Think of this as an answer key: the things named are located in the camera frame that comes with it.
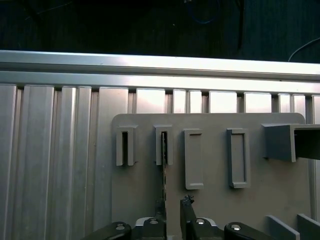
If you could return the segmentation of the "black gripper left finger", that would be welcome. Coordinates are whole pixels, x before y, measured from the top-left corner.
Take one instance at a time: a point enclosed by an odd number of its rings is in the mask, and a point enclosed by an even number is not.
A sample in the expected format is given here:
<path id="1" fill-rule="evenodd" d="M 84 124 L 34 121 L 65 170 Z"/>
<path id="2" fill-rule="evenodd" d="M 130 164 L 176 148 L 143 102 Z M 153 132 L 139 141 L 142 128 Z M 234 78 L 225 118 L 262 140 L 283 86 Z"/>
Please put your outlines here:
<path id="1" fill-rule="evenodd" d="M 166 240 L 167 221 L 165 201 L 159 199 L 155 203 L 155 215 L 136 220 L 135 225 L 116 221 L 89 235 L 86 240 Z"/>

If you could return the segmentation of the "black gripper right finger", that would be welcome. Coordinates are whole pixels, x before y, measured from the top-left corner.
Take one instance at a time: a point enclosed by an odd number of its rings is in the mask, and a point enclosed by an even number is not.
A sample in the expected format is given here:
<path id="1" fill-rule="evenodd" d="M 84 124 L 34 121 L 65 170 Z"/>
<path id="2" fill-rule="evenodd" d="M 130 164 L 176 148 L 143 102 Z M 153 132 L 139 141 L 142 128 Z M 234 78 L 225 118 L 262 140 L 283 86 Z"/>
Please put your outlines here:
<path id="1" fill-rule="evenodd" d="M 273 240 L 264 232 L 241 222 L 231 222 L 221 229 L 210 218 L 197 217 L 193 209 L 194 197 L 180 200 L 180 228 L 184 240 Z"/>

